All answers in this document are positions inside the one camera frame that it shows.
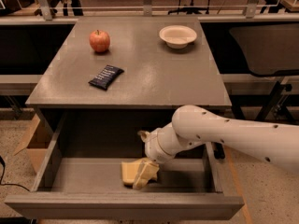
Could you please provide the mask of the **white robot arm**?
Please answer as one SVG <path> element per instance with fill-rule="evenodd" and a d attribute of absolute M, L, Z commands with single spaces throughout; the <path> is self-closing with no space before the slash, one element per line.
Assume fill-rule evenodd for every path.
<path fill-rule="evenodd" d="M 133 188 L 143 189 L 157 174 L 159 166 L 179 152 L 207 142 L 223 144 L 260 161 L 299 173 L 299 126 L 227 119 L 202 107 L 178 108 L 171 122 L 153 132 L 142 132 L 147 162 L 141 162 Z"/>

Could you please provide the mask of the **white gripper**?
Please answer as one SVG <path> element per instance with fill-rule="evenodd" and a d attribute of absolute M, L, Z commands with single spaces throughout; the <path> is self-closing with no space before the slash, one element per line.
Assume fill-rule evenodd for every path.
<path fill-rule="evenodd" d="M 160 169 L 158 164 L 172 160 L 174 155 L 166 153 L 162 148 L 162 143 L 159 141 L 164 135 L 162 128 L 157 128 L 151 133 L 141 130 L 137 132 L 137 135 L 145 144 L 145 154 L 149 160 L 144 160 L 139 164 L 133 189 L 143 189 L 149 181 L 158 179 L 157 173 Z"/>

